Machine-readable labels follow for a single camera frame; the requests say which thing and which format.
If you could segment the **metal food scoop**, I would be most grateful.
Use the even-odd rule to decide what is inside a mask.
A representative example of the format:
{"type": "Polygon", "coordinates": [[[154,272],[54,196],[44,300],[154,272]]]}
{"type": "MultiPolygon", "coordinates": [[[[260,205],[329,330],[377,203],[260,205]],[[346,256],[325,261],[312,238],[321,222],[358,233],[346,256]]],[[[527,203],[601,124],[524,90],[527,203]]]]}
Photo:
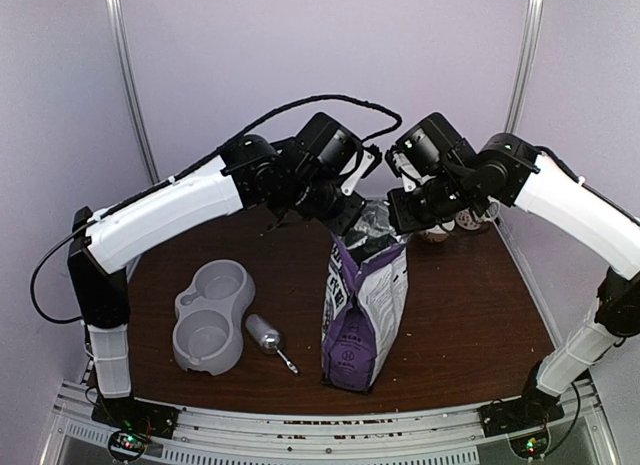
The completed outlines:
{"type": "Polygon", "coordinates": [[[259,349],[269,355],[277,355],[295,375],[298,367],[284,353],[284,339],[281,333],[258,314],[251,314],[245,320],[245,328],[259,349]]]}

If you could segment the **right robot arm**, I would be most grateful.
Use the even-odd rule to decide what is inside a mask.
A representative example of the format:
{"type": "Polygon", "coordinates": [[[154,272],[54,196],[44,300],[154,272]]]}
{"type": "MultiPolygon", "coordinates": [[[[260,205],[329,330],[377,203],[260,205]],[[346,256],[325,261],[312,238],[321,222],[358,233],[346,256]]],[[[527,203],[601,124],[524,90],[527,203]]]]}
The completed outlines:
{"type": "Polygon", "coordinates": [[[387,194],[389,220],[399,234],[443,225],[463,210],[482,216],[497,201],[551,223],[608,264],[595,308],[530,371],[512,408],[519,425],[535,425],[611,347],[638,335],[639,221],[552,150],[502,132],[475,151],[434,112],[397,139],[385,160],[403,180],[387,194]]]}

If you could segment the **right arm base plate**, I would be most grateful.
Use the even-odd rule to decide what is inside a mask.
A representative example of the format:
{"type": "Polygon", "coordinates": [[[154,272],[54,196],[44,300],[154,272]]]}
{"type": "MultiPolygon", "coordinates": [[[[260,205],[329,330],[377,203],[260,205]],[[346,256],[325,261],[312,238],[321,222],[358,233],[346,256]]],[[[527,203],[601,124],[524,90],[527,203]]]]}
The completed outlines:
{"type": "Polygon", "coordinates": [[[481,406],[478,414],[486,438],[543,428],[545,424],[565,416],[563,408],[558,404],[544,408],[522,397],[494,400],[481,406]]]}

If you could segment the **purple puppy food bag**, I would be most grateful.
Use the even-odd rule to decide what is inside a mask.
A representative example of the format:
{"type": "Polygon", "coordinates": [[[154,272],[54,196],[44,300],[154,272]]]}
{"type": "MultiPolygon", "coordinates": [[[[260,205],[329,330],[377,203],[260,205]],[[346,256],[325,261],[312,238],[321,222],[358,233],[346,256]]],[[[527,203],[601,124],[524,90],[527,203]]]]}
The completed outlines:
{"type": "Polygon", "coordinates": [[[389,204],[367,202],[349,232],[332,238],[321,327],[323,382],[367,393],[399,333],[408,294],[407,235],[389,204]]]}

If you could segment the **grey double pet bowl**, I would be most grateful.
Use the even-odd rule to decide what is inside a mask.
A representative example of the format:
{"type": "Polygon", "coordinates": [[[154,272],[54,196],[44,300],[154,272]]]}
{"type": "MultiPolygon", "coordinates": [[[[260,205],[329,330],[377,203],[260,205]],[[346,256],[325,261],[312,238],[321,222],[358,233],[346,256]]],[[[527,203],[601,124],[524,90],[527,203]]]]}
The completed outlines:
{"type": "Polygon", "coordinates": [[[236,261],[200,267],[174,301],[172,346],[178,366],[213,376],[232,369],[243,352],[242,320],[255,293],[253,278],[236,261]]]}

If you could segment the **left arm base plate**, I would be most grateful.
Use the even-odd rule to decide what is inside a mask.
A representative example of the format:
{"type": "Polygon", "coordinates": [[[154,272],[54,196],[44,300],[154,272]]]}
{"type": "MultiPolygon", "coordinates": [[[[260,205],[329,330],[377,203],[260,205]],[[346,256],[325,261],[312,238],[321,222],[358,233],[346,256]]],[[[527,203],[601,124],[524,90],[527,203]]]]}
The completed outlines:
{"type": "Polygon", "coordinates": [[[142,438],[173,437],[180,411],[133,396],[108,399],[98,394],[92,420],[142,438]]]}

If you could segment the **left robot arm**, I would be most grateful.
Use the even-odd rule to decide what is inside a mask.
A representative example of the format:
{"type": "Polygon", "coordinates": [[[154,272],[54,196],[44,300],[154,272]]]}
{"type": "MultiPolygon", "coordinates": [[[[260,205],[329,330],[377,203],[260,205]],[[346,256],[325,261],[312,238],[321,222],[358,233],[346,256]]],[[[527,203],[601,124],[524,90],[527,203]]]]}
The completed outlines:
{"type": "Polygon", "coordinates": [[[144,418],[128,363],[128,262],[202,223],[259,205],[278,219],[294,211],[343,235],[364,209],[355,188],[375,161],[362,139],[318,112],[294,137],[269,142],[242,132],[134,197],[77,211],[67,267],[106,414],[123,429],[144,418]]]}

